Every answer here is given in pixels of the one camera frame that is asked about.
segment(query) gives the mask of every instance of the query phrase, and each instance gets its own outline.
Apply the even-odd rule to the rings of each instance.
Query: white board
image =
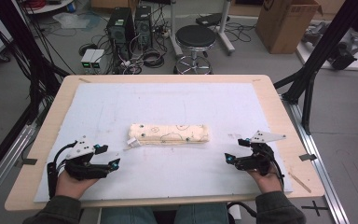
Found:
[[[297,55],[300,58],[301,62],[304,64],[308,58],[310,57],[310,54],[312,53],[312,51],[315,49],[314,46],[312,46],[311,43],[303,43],[300,42],[297,46]],[[344,70],[351,70],[351,71],[358,71],[358,53],[355,53],[353,55],[354,58],[357,59],[357,61],[354,61],[353,63],[351,63],[347,68],[345,68]],[[326,61],[324,62],[324,65],[322,65],[322,68],[325,69],[333,69],[333,66],[331,66],[331,63]]]
[[[205,124],[211,140],[206,144],[123,150],[132,123]],[[252,150],[240,147],[237,139],[252,137],[257,130],[269,132],[269,126],[252,84],[87,83],[77,88],[48,161],[83,135],[109,146],[91,163],[107,164],[121,158],[120,168],[88,189],[82,200],[254,194],[259,192],[254,180],[226,164],[224,153],[251,155]],[[275,144],[269,145],[288,176]],[[285,191],[292,191],[287,178]],[[48,201],[46,172],[34,201]]]

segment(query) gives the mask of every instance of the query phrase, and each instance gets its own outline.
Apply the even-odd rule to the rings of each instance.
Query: sleeve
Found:
[[[78,224],[80,201],[65,197],[53,197],[46,207],[33,217],[28,217],[23,224]]]
[[[283,192],[274,191],[255,198],[256,223],[306,223],[304,214],[286,198]]]

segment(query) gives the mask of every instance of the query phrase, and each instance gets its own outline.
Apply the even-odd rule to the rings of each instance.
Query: black stool seat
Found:
[[[176,32],[176,40],[184,47],[208,48],[216,41],[216,35],[205,26],[188,25]]]

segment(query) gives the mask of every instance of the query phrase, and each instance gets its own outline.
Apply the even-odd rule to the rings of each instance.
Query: cardboard box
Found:
[[[314,0],[265,0],[255,31],[269,53],[294,53],[319,9]]]
[[[139,0],[91,0],[91,7],[105,9],[105,11],[115,7],[130,7],[133,13],[138,3]]]

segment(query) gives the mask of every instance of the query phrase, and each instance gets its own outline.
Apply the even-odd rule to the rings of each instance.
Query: stool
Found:
[[[184,56],[176,62],[173,68],[175,74],[212,74],[211,64],[204,57],[197,56],[197,52],[203,51],[207,57],[205,50],[210,49],[216,42],[214,31],[205,26],[188,25],[176,32],[176,42],[181,48],[191,50],[191,56]]]

